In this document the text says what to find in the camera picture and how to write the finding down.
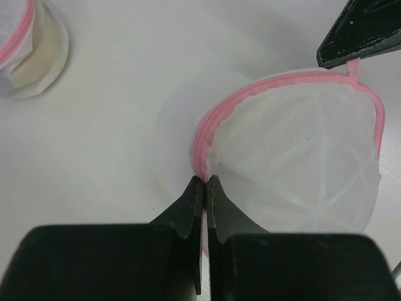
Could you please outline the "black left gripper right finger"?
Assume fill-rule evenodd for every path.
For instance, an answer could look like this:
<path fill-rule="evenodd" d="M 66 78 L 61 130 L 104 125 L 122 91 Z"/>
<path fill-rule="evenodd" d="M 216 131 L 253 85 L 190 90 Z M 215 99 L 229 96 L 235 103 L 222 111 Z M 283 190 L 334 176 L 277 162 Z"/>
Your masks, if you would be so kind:
<path fill-rule="evenodd" d="M 271 233 L 205 186 L 212 300 L 397 300 L 373 240 L 344 233 Z"/>

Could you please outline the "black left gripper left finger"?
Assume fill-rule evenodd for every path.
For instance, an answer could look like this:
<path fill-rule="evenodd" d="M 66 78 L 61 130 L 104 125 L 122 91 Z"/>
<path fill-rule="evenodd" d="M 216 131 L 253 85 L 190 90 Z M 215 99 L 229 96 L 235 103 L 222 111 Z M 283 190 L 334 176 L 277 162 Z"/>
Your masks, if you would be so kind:
<path fill-rule="evenodd" d="M 2 300 L 195 300 L 201 294 L 204 184 L 147 224 L 49 225 L 20 242 Z"/>

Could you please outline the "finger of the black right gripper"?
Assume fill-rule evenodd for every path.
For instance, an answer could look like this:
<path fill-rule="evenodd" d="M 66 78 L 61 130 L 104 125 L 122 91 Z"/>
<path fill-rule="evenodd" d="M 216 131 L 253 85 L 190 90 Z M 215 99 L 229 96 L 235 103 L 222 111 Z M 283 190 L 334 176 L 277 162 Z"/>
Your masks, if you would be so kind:
<path fill-rule="evenodd" d="M 348 61 L 400 49 L 400 0 L 351 0 L 316 52 L 318 66 L 332 69 Z"/>

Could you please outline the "white mesh laundry bag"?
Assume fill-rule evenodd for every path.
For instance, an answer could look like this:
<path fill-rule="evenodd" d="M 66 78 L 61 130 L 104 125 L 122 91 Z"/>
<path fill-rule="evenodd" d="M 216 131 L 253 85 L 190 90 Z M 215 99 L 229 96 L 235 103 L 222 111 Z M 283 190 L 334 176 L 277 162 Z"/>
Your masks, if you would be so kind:
<path fill-rule="evenodd" d="M 43 93 L 63 71 L 67 28 L 48 1 L 1 1 L 1 97 Z"/>
<path fill-rule="evenodd" d="M 160 109 L 154 171 L 175 196 L 192 176 L 217 176 L 268 231 L 361 233 L 377 200 L 385 110 L 359 71 L 354 59 L 344 72 L 195 77 Z"/>

